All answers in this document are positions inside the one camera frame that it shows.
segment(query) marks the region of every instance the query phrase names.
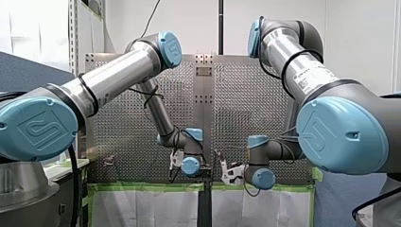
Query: gray cylindrical housing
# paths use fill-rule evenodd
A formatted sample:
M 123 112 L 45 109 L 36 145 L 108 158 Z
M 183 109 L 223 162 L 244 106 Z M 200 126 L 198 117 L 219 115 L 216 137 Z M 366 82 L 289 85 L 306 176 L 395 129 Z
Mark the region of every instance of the gray cylindrical housing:
M 268 146 L 269 142 L 264 143 L 263 145 L 257 146 L 255 148 L 248 148 L 249 154 L 249 165 L 260 165 L 260 166 L 268 166 L 269 165 L 269 156 L 268 156 Z
M 148 79 L 143 83 L 137 84 L 136 88 L 142 93 L 151 94 L 155 90 L 156 86 L 157 84 L 155 79 Z M 171 134 L 174 131 L 174 125 L 171 122 L 170 117 L 168 116 L 168 112 L 162 99 L 159 96 L 150 96 L 144 94 L 142 94 L 141 96 L 144 102 L 148 100 L 147 108 L 149 109 L 157 132 L 159 132 L 161 136 Z
M 161 61 L 149 44 L 137 42 L 129 52 L 97 69 L 76 78 L 60 88 L 75 102 L 83 116 L 90 116 L 95 112 L 95 95 L 98 108 L 126 91 L 132 85 L 158 75 L 161 70 Z
M 305 50 L 298 42 L 299 37 L 295 31 L 285 27 L 276 28 L 263 40 L 262 56 L 269 60 L 280 76 L 286 62 L 289 62 L 285 72 L 286 85 L 297 102 L 302 103 L 320 87 L 339 79 L 310 53 L 289 61 L 292 56 Z

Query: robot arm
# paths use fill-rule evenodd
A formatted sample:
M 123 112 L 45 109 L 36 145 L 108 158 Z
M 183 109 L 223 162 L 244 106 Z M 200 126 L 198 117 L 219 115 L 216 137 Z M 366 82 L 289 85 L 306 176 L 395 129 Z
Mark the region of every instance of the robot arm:
M 151 35 L 120 58 L 62 86 L 47 84 L 0 102 L 0 156 L 41 161 L 59 155 L 73 143 L 85 118 L 134 84 L 178 66 L 181 56 L 172 33 Z
M 269 160 L 303 156 L 334 173 L 401 171 L 401 99 L 379 97 L 355 80 L 337 78 L 323 65 L 322 40 L 311 24 L 261 17 L 251 27 L 248 52 L 292 97 L 284 130 L 296 129 L 289 135 L 297 140 L 250 136 L 246 182 L 270 189 L 275 179 Z
M 156 37 L 148 37 L 147 42 L 154 42 Z M 160 43 L 171 50 L 169 57 L 172 61 L 167 66 L 175 67 L 181 62 L 181 48 L 174 44 L 174 37 L 168 33 L 162 33 Z M 130 43 L 126 52 L 131 52 L 137 46 L 137 41 Z M 149 109 L 150 115 L 159 133 L 158 143 L 166 148 L 173 148 L 170 155 L 170 173 L 174 167 L 180 167 L 183 173 L 189 177 L 199 175 L 201 168 L 205 165 L 202 159 L 202 130 L 188 128 L 180 130 L 172 123 L 165 104 L 160 96 L 155 96 L 157 91 L 156 79 L 148 79 L 135 85 L 141 94 L 144 105 Z

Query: electric wire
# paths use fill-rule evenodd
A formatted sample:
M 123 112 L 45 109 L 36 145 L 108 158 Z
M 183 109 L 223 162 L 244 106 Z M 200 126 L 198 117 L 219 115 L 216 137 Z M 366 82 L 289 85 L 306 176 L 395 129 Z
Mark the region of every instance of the electric wire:
M 285 134 L 287 134 L 287 133 L 289 133 L 289 132 L 292 132 L 292 131 L 294 131 L 294 130 L 296 130 L 296 129 L 297 129 L 297 127 L 294 126 L 294 127 L 290 128 L 290 129 L 288 129 L 288 130 L 286 130 L 286 131 L 281 132 L 280 135 L 285 135 Z
M 148 22 L 147 22 L 147 26 L 145 27 L 144 33 L 142 33 L 141 38 L 144 38 L 144 36 L 147 34 L 150 21 L 151 21 L 151 19 L 153 18 L 153 15 L 154 15 L 154 13 L 156 12 L 156 9 L 157 9 L 157 7 L 159 6 L 160 1 L 161 1 L 161 0 L 158 0 L 158 1 L 156 2 L 156 5 L 155 5 L 154 8 L 153 8 L 153 12 L 150 14 L 150 17 L 149 17 Z
M 71 227 L 77 226 L 78 210 L 79 210 L 79 170 L 77 157 L 74 151 L 73 145 L 68 148 L 68 154 L 70 155 L 71 168 L 73 172 L 73 214 L 71 217 Z
M 136 90 L 136 89 L 133 89 L 133 88 L 129 88 L 128 90 L 129 90 L 129 91 L 132 91 L 132 92 L 135 92 L 135 93 L 138 93 L 138 94 L 140 94 L 140 95 L 149 96 L 149 97 L 145 100 L 145 102 L 144 102 L 144 108 L 143 108 L 143 110 L 144 110 L 145 117 L 148 119 L 149 122 L 152 122 L 152 120 L 149 118 L 148 113 L 147 113 L 147 111 L 146 111 L 148 103 L 150 102 L 150 100 L 151 100 L 154 96 L 158 96 L 158 97 L 161 98 L 162 100 L 165 99 L 165 97 L 164 97 L 163 95 L 157 94 L 157 93 L 156 93 L 156 92 L 159 90 L 159 85 L 156 85 L 156 86 L 154 87 L 154 89 L 153 89 L 150 93 L 142 92 L 142 91 L 139 91 L 139 90 Z
M 247 170 L 248 170 L 248 166 L 249 166 L 249 164 L 246 164 L 245 165 L 245 170 L 244 170 L 244 189 L 245 189 L 245 191 L 248 193 L 248 195 L 250 195 L 250 197 L 257 197 L 258 195 L 259 195 L 259 193 L 260 193 L 260 188 L 257 190 L 257 192 L 255 193 L 255 194 L 252 194 L 249 190 L 248 190 L 248 187 L 247 187 L 247 179 L 246 179 L 246 176 L 247 176 Z
M 383 195 L 380 195 L 380 196 L 378 196 L 378 197 L 376 197 L 374 199 L 371 199 L 369 201 L 366 201 L 366 202 L 362 203 L 361 205 L 357 206 L 352 211 L 352 213 L 351 213 L 352 218 L 354 220 L 357 220 L 357 212 L 360 211 L 361 209 L 363 209 L 363 208 L 365 208 L 367 206 L 370 206 L 370 205 L 372 205 L 372 204 L 374 204 L 374 203 L 376 203 L 378 201 L 383 201 L 383 200 L 387 199 L 388 197 L 391 197 L 391 196 L 393 196 L 395 194 L 398 194 L 400 192 L 401 192 L 401 187 L 398 187 L 398 188 L 395 188 L 393 191 L 387 192 L 387 193 L 385 193 Z

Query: white paper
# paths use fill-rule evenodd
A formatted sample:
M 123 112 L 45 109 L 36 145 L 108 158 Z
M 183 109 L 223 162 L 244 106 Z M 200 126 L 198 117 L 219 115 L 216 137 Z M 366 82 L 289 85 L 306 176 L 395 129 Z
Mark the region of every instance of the white paper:
M 81 2 L 78 3 L 78 52 L 79 52 L 79 73 L 85 73 L 85 55 L 94 53 L 92 48 L 92 12 Z
M 92 45 L 95 53 L 104 53 L 103 20 L 91 13 Z
M 41 2 L 41 63 L 69 72 L 68 1 Z
M 12 54 L 27 60 L 40 62 L 41 48 L 38 39 L 33 38 L 11 38 Z
M 9 12 L 4 9 L 0 9 L 0 51 L 12 54 Z
M 9 19 L 12 38 L 29 38 L 39 41 L 40 32 L 38 16 L 19 10 L 12 10 L 9 13 Z

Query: black cable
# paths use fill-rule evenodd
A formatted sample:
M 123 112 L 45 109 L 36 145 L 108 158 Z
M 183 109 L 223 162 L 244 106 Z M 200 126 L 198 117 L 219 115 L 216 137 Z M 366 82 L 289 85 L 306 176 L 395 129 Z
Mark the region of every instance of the black cable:
M 77 157 L 74 152 L 73 145 L 68 148 L 68 153 L 71 159 L 71 168 L 73 171 L 73 214 L 71 217 L 71 227 L 77 226 L 78 209 L 79 209 L 79 170 Z
M 286 61 L 286 63 L 284 63 L 283 71 L 281 72 L 281 85 L 283 86 L 284 91 L 286 91 L 286 93 L 287 93 L 290 97 L 292 97 L 292 98 L 294 98 L 294 96 L 293 96 L 292 93 L 289 91 L 289 89 L 288 89 L 288 87 L 287 87 L 287 83 L 286 83 L 286 71 L 287 71 L 287 68 L 289 67 L 289 65 L 291 64 L 291 62 L 292 62 L 294 59 L 296 59 L 296 58 L 298 58 L 299 56 L 301 56 L 302 54 L 304 54 L 304 53 L 314 54 L 314 55 L 315 55 L 314 57 L 318 57 L 318 58 L 319 58 L 319 61 L 320 61 L 321 63 L 323 63 L 323 56 L 322 56 L 322 54 L 319 53 L 319 52 L 316 51 L 316 50 L 313 50 L 313 49 L 301 50 L 301 51 L 299 51 L 299 52 L 293 54 L 291 57 L 289 57 L 289 59 Z
M 83 80 L 82 76 L 83 76 L 83 74 L 79 74 L 78 79 L 79 79 L 80 83 L 82 84 L 82 86 L 89 93 L 89 95 L 91 95 L 91 98 L 94 100 L 94 112 L 88 116 L 88 117 L 91 117 L 91 116 L 96 115 L 97 112 L 99 111 L 99 103 L 97 101 L 97 98 L 96 98 L 94 92 L 92 92 L 92 90 L 88 87 L 88 85 L 86 85 L 86 82 L 85 82 L 85 80 Z
M 161 95 L 161 94 L 156 94 L 156 92 L 157 92 L 158 89 L 159 89 L 159 85 L 156 85 L 156 86 L 154 87 L 154 89 L 151 91 L 151 93 L 141 92 L 141 91 L 138 91 L 138 90 L 133 89 L 133 88 L 129 88 L 129 89 L 128 89 L 129 91 L 132 91 L 132 92 L 135 92 L 135 93 L 138 93 L 138 94 L 141 94 L 141 95 L 147 95 L 147 96 L 149 96 L 149 97 L 147 98 L 147 100 L 145 100 L 145 102 L 144 102 L 144 114 L 145 114 L 145 117 L 146 117 L 146 118 L 148 119 L 148 121 L 150 121 L 150 122 L 152 122 L 152 120 L 148 117 L 148 113 L 145 111 L 145 109 L 147 108 L 148 102 L 149 102 L 150 99 L 153 98 L 154 96 L 159 96 L 161 99 L 165 99 L 165 97 L 164 97 L 163 95 Z
M 22 96 L 24 94 L 26 94 L 26 92 L 6 92 L 0 94 L 0 102 L 14 99 L 15 97 Z
M 247 188 L 247 184 L 246 184 L 246 182 L 247 182 L 247 179 L 246 179 L 246 176 L 247 176 L 247 170 L 248 170 L 248 165 L 245 165 L 245 170 L 244 170 L 244 188 L 245 188 L 245 191 L 248 193 L 248 195 L 250 195 L 251 197 L 257 197 L 258 195 L 259 195 L 259 193 L 260 193 L 260 188 L 258 189 L 258 191 L 256 192 L 256 194 L 252 194 L 249 190 L 248 190 L 248 188 Z
M 274 74 L 272 74 L 271 72 L 269 72 L 267 69 L 266 69 L 266 67 L 265 67 L 265 65 L 263 64 L 263 62 L 262 62 L 262 43 L 263 43 L 263 41 L 262 41 L 262 23 L 263 23 L 263 19 L 264 19 L 265 17 L 263 17 L 263 16 L 260 16 L 259 17 L 259 48 L 258 48 L 258 55 L 259 55 L 259 64 L 260 64 L 260 67 L 262 68 L 262 70 L 263 70 L 263 72 L 265 72 L 267 75 L 269 75 L 269 76 L 271 76 L 271 77 L 273 77 L 273 78 L 275 78 L 275 79 L 280 79 L 279 77 L 277 77 L 276 75 L 274 75 Z
M 387 192 L 387 193 L 385 193 L 383 195 L 380 195 L 380 196 L 378 196 L 378 197 L 376 197 L 374 199 L 371 199 L 369 201 L 366 201 L 366 202 L 362 203 L 361 205 L 357 206 L 352 211 L 352 218 L 354 220 L 357 220 L 357 212 L 360 211 L 361 209 L 363 209 L 363 208 L 365 208 L 365 207 L 367 207 L 369 205 L 372 205 L 372 204 L 374 204 L 374 203 L 376 203 L 378 201 L 383 201 L 383 200 L 387 199 L 388 197 L 391 197 L 391 196 L 393 196 L 395 194 L 398 194 L 400 192 L 401 192 L 401 187 L 398 187 L 398 188 L 395 188 L 393 191 Z
M 172 180 L 171 180 L 171 175 L 172 175 L 173 170 L 170 171 L 170 176 L 169 176 L 170 179 L 168 179 L 168 181 L 169 181 L 170 183 L 174 183 L 174 182 L 175 182 L 175 179 L 177 178 L 177 175 L 178 175 L 178 173 L 180 172 L 180 170 L 181 170 L 181 168 L 178 167 L 178 169 L 177 169 L 176 173 L 174 174 L 174 177 L 173 177 Z
M 159 6 L 160 1 L 161 1 L 161 0 L 158 0 L 157 3 L 156 3 L 156 5 L 154 6 L 153 12 L 150 14 L 150 17 L 149 17 L 149 19 L 148 19 L 147 26 L 145 27 L 144 33 L 141 35 L 141 38 L 144 38 L 145 34 L 147 33 L 148 27 L 149 27 L 149 24 L 150 24 L 150 21 L 151 21 L 151 19 L 153 18 L 154 12 L 156 11 L 157 7 Z

